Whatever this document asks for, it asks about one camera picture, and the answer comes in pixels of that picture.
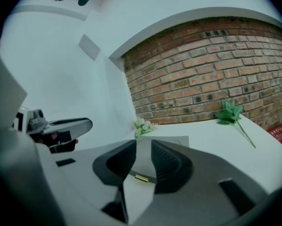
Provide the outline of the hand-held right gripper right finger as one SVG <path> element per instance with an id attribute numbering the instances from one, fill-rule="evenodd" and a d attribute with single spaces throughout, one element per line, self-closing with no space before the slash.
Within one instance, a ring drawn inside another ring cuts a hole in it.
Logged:
<path id="1" fill-rule="evenodd" d="M 216 155 L 153 139 L 153 200 L 133 226 L 247 226 L 273 195 Z"/>

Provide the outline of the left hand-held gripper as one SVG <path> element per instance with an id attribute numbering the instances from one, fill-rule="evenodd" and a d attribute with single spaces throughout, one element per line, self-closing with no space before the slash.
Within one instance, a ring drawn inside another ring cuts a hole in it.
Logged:
<path id="1" fill-rule="evenodd" d="M 0 57 L 0 128 L 28 135 L 42 134 L 47 123 L 41 109 L 23 106 L 26 91 L 13 77 Z"/>

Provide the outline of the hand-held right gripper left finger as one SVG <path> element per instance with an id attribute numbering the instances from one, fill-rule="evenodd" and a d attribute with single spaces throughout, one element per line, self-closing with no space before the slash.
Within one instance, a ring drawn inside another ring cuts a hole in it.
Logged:
<path id="1" fill-rule="evenodd" d="M 136 141 L 51 153 L 37 144 L 44 176 L 65 226 L 127 226 L 124 181 L 136 160 Z"/>

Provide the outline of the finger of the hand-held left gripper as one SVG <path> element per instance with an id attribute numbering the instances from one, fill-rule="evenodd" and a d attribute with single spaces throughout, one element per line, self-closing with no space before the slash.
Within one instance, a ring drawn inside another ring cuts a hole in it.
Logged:
<path id="1" fill-rule="evenodd" d="M 56 120 L 47 122 L 42 134 L 57 134 L 59 142 L 71 142 L 89 132 L 92 127 L 93 123 L 88 118 Z"/>

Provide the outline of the white table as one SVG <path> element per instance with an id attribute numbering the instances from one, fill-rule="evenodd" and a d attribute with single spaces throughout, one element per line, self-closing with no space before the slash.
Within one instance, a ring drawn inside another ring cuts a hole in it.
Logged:
<path id="1" fill-rule="evenodd" d="M 137 140 L 136 160 L 124 181 L 126 196 L 153 198 L 156 174 L 150 159 L 153 139 L 172 142 L 191 149 L 210 153 L 228 161 L 273 194 L 282 189 L 282 145 L 269 133 L 247 118 L 241 124 L 255 144 L 231 125 L 216 120 L 193 122 L 159 128 Z"/>

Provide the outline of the white artificial flowers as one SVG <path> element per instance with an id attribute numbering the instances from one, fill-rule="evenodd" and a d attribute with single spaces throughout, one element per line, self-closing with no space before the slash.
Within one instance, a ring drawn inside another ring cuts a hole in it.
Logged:
<path id="1" fill-rule="evenodd" d="M 135 130 L 135 139 L 140 137 L 143 134 L 153 132 L 157 129 L 157 125 L 151 123 L 149 120 L 145 120 L 143 118 L 137 117 L 137 119 L 133 122 L 134 130 Z"/>

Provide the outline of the green artificial leaf sprig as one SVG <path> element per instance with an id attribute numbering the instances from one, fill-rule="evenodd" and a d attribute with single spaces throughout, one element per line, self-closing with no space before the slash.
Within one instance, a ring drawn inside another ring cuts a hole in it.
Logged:
<path id="1" fill-rule="evenodd" d="M 235 105 L 234 102 L 230 102 L 229 100 L 225 100 L 222 103 L 222 109 L 220 112 L 215 114 L 215 118 L 217 119 L 217 123 L 221 125 L 233 125 L 237 127 L 244 137 L 251 143 L 251 145 L 256 148 L 255 144 L 248 136 L 239 120 L 241 119 L 241 113 L 243 111 L 243 107 L 240 105 Z"/>

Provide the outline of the red fire equipment box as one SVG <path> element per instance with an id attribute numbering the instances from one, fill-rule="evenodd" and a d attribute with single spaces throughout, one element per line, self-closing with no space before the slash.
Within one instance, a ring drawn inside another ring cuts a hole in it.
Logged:
<path id="1" fill-rule="evenodd" d="M 275 126 L 267 132 L 282 144 L 282 125 Z"/>

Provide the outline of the grey wall panel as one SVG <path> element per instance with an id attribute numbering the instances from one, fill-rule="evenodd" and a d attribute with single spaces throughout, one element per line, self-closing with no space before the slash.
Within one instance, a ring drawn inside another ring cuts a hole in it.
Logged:
<path id="1" fill-rule="evenodd" d="M 93 61 L 97 59 L 100 48 L 87 35 L 81 37 L 78 46 Z"/>

